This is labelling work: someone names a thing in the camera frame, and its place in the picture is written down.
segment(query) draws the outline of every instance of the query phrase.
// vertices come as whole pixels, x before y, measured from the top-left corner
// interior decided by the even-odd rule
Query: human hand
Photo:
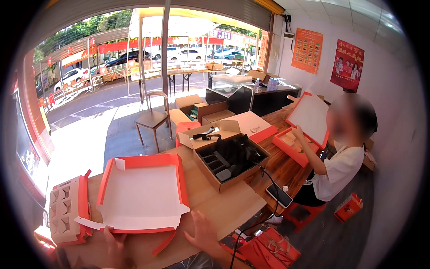
[[[124,249],[124,240],[127,237],[127,234],[112,234],[112,230],[114,228],[111,226],[107,226],[104,228],[103,236],[106,240],[107,247],[112,250],[123,250]]]
[[[303,130],[300,128],[300,126],[296,125],[296,128],[291,127],[291,132],[293,133],[293,135],[298,139],[302,139],[304,138],[303,136]]]
[[[194,220],[194,226],[196,227],[196,234],[192,237],[187,232],[184,232],[185,238],[192,245],[203,250],[210,256],[217,256],[219,251],[223,250],[218,243],[217,233],[212,222],[200,211],[191,211],[191,215]]]

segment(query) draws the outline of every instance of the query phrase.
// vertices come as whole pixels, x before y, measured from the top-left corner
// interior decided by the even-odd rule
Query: white shirt
[[[327,174],[313,176],[315,196],[322,201],[330,201],[357,174],[364,159],[364,147],[347,148],[335,141],[338,151],[333,157],[324,160]]]

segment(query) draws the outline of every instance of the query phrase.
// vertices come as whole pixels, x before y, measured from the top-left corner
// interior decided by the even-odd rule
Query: plastic bottle
[[[254,85],[254,92],[258,90],[258,87],[260,86],[260,78],[258,77],[255,80],[255,85]]]

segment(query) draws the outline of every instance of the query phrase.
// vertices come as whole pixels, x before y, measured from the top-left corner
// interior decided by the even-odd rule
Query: orange bag
[[[344,223],[347,219],[354,216],[360,209],[363,208],[363,202],[358,198],[355,192],[336,208],[334,216]]]
[[[287,269],[300,252],[274,228],[269,228],[240,247],[239,252],[257,269]]]

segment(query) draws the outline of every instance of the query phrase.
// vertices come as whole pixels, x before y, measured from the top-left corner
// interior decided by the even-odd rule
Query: black car
[[[145,53],[145,60],[149,60],[151,54],[149,52],[143,51]],[[118,59],[108,62],[105,67],[111,67],[114,65],[121,65],[126,63],[127,53],[121,55]],[[129,60],[134,59],[135,62],[139,62],[139,51],[131,51],[129,52]]]

